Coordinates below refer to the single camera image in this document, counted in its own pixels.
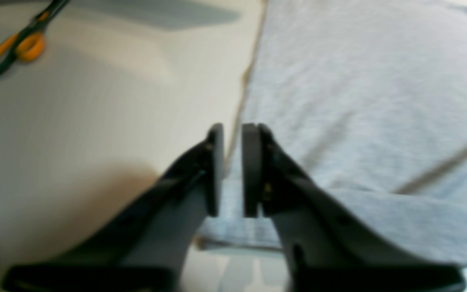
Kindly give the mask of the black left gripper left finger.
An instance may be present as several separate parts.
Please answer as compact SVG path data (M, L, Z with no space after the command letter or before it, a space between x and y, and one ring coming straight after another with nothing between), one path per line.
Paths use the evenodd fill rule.
M187 250L207 217L219 214L223 125L180 155L113 220L75 248L9 269L8 292L176 292Z

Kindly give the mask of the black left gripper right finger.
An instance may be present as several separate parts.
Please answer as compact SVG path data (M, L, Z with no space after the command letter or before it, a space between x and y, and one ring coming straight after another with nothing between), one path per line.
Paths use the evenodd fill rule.
M318 187L264 124L242 125L244 215L275 227L293 292L463 292L453 264L417 257Z

